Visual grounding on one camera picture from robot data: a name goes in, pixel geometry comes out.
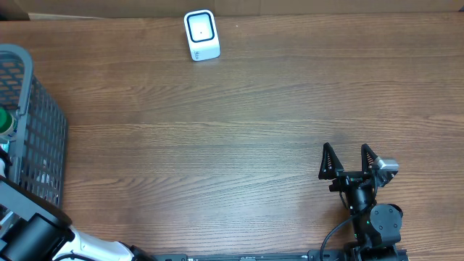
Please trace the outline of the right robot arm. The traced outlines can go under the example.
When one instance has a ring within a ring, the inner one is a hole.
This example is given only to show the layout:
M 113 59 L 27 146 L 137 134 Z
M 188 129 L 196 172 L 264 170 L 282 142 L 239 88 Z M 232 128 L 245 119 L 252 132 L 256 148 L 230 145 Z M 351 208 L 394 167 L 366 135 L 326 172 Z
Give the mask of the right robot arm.
M 323 145 L 318 178 L 331 181 L 329 191 L 339 194 L 349 217 L 324 238 L 318 259 L 324 259 L 329 239 L 350 223 L 355 240 L 338 251 L 343 260 L 407 260 L 406 252 L 396 248 L 401 241 L 402 209 L 376 201 L 378 190 L 399 172 L 399 163 L 378 156 L 367 144 L 361 146 L 361 157 L 361 170 L 346 171 L 333 147 L 328 142 Z

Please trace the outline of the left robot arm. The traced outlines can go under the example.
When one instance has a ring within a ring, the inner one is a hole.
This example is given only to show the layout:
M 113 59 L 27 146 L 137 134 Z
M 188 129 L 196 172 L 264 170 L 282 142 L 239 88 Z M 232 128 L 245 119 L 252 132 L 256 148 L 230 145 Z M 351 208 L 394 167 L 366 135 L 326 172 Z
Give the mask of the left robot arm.
M 7 178 L 12 165 L 1 151 L 1 259 L 154 261 L 136 246 L 77 231 L 61 209 Z

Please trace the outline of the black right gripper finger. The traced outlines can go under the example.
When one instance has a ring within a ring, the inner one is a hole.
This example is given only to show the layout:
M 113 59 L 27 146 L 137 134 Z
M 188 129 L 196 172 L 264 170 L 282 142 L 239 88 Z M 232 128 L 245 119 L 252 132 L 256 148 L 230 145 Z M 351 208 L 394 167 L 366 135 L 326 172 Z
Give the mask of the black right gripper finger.
M 373 163 L 378 158 L 376 153 L 367 145 L 361 146 L 362 171 L 368 173 L 373 169 Z
M 338 178 L 343 172 L 344 167 L 336 156 L 334 149 L 328 142 L 324 143 L 318 178 L 320 180 L 333 180 Z

